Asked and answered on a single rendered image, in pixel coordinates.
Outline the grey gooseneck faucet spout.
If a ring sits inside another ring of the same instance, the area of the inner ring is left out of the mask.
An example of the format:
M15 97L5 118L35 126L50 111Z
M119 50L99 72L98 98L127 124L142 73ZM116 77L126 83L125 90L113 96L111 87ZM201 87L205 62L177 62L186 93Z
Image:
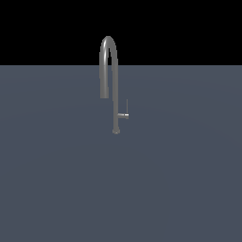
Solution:
M113 134L119 134L118 127L118 58L116 45L111 36L107 36L102 41L99 52L99 78L100 78L100 97L109 97L108 86L108 57L112 58L112 102L113 102Z

